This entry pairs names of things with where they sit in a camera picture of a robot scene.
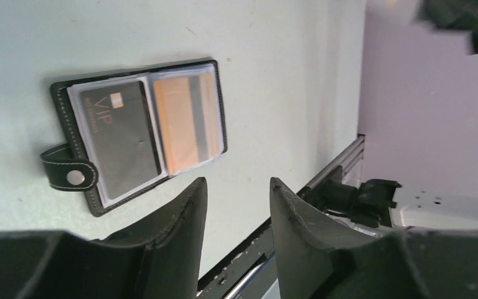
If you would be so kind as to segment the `black leather card holder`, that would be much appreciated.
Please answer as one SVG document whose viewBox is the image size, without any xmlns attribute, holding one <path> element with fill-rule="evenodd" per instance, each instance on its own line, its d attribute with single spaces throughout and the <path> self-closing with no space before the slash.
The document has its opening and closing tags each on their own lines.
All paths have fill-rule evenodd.
<svg viewBox="0 0 478 299">
<path fill-rule="evenodd" d="M 91 77 L 74 78 L 53 83 L 50 86 L 50 93 L 66 142 L 48 149 L 40 156 L 50 186 L 63 192 L 83 193 L 91 214 L 100 217 L 182 173 L 215 161 L 219 156 L 179 174 L 170 174 L 168 172 L 162 145 L 157 107 L 154 99 L 154 90 L 152 87 L 153 82 L 161 78 L 206 73 L 211 73 L 215 76 L 225 145 L 224 152 L 222 153 L 224 154 L 227 152 L 228 142 L 220 74 L 218 62 L 215 59 L 185 60 L 177 63 L 156 65 L 146 69 L 111 71 Z M 118 201 L 109 203 L 103 197 L 100 188 L 100 171 L 94 164 L 91 147 L 87 144 L 87 119 L 85 118 L 84 109 L 80 106 L 78 94 L 83 90 L 132 82 L 134 80 L 140 80 L 144 84 L 149 116 L 151 117 L 152 130 L 156 143 L 156 156 L 159 158 L 162 173 L 141 189 L 128 194 Z"/>
</svg>

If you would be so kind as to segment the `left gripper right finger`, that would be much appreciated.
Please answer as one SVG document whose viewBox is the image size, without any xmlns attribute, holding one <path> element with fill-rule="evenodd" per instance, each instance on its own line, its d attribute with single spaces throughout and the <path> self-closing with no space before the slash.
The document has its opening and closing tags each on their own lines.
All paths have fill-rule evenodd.
<svg viewBox="0 0 478 299">
<path fill-rule="evenodd" d="M 271 178 L 281 298 L 478 298 L 478 230 L 353 230 Z"/>
</svg>

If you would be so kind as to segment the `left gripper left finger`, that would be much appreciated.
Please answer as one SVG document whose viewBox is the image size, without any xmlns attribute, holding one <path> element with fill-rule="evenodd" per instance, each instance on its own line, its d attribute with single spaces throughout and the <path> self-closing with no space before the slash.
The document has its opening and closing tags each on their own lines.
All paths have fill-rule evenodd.
<svg viewBox="0 0 478 299">
<path fill-rule="evenodd" d="M 207 181 L 103 240 L 0 232 L 0 298 L 195 298 Z"/>
</svg>

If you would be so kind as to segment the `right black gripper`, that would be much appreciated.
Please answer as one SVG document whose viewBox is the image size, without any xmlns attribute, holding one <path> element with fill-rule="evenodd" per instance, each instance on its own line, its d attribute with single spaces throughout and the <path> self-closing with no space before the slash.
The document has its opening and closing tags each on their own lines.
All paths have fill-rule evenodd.
<svg viewBox="0 0 478 299">
<path fill-rule="evenodd" d="M 478 0 L 422 1 L 415 19 L 440 31 L 468 32 L 471 51 L 478 54 Z"/>
</svg>

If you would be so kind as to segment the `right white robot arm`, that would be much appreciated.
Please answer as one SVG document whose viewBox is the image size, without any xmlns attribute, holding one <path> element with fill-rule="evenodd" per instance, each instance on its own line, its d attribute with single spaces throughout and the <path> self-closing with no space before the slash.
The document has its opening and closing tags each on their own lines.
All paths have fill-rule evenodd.
<svg viewBox="0 0 478 299">
<path fill-rule="evenodd" d="M 468 33 L 369 1 L 358 130 L 362 179 L 398 181 L 395 225 L 478 229 L 478 54 Z"/>
</svg>

